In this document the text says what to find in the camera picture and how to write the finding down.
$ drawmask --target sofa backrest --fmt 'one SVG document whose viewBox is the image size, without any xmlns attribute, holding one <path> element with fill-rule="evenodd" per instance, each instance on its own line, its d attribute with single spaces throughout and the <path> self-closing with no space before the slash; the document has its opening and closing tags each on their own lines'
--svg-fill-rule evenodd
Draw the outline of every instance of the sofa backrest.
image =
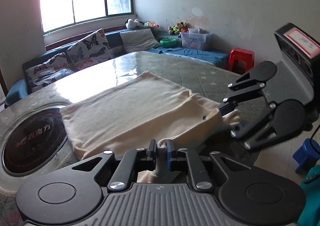
<svg viewBox="0 0 320 226">
<path fill-rule="evenodd" d="M 121 30 L 116 30 L 116 31 L 105 33 L 105 36 L 106 36 L 106 38 L 108 40 L 108 43 L 109 43 L 110 47 L 112 49 L 113 48 L 116 49 L 115 56 L 120 56 L 120 55 L 123 55 L 125 53 L 124 49 L 123 49 L 123 42 L 122 42 L 122 39 L 121 39 L 121 36 L 120 36 L 120 32 L 125 32 L 125 31 L 129 31 L 129 30 L 128 29 L 121 29 Z M 153 28 L 151 28 L 151 31 L 152 31 L 153 35 L 156 36 Z M 67 49 L 70 46 L 72 46 L 74 43 L 76 43 L 76 41 L 68 43 L 68 44 L 63 45 L 63 46 L 60 46 L 58 48 L 51 49 L 48 52 L 46 52 L 46 53 L 44 53 L 44 54 L 42 54 L 40 56 L 37 56 L 36 58 L 31 59 L 28 62 L 25 62 L 22 65 L 23 73 L 25 74 L 25 70 L 27 70 L 28 68 L 33 67 L 33 66 L 35 66 L 37 64 L 42 64 L 43 62 L 47 61 L 49 58 L 55 56 L 56 54 L 59 54 L 59 53 L 62 53 L 62 52 L 66 52 Z M 70 60 L 68 54 L 66 54 L 66 55 L 67 55 L 68 63 L 71 63 L 71 60 Z"/>
</svg>

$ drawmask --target beige towel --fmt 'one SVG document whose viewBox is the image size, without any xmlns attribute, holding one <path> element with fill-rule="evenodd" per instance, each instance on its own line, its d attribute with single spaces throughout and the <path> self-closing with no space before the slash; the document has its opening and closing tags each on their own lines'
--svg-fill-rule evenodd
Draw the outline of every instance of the beige towel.
<svg viewBox="0 0 320 226">
<path fill-rule="evenodd" d="M 195 148 L 238 121 L 239 111 L 223 118 L 219 104 L 171 81 L 144 72 L 137 78 L 60 110 L 79 160 L 112 150 L 123 155 L 132 148 L 147 148 L 150 139 L 163 148 Z M 211 113 L 208 119 L 203 116 Z"/>
</svg>

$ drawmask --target red stool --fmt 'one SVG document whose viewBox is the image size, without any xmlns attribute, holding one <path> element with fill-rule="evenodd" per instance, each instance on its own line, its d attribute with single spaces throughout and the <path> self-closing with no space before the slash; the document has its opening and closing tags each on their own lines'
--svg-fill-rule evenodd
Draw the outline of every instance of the red stool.
<svg viewBox="0 0 320 226">
<path fill-rule="evenodd" d="M 228 63 L 228 70 L 232 71 L 235 60 L 245 62 L 245 71 L 249 71 L 254 65 L 254 52 L 243 48 L 231 49 Z"/>
</svg>

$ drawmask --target white label with red border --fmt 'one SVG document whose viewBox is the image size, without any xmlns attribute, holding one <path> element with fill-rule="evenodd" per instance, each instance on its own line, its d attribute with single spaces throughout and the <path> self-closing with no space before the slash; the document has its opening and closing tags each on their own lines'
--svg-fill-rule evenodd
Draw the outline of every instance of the white label with red border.
<svg viewBox="0 0 320 226">
<path fill-rule="evenodd" d="M 297 28 L 292 28 L 284 35 L 300 48 L 309 58 L 320 53 L 320 46 Z"/>
</svg>

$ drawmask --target green plastic bowl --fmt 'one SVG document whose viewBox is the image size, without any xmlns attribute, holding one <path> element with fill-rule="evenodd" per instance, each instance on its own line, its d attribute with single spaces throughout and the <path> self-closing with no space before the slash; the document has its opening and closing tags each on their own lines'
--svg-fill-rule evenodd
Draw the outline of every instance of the green plastic bowl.
<svg viewBox="0 0 320 226">
<path fill-rule="evenodd" d="M 165 48 L 174 47 L 177 44 L 177 39 L 162 39 L 160 44 Z"/>
</svg>

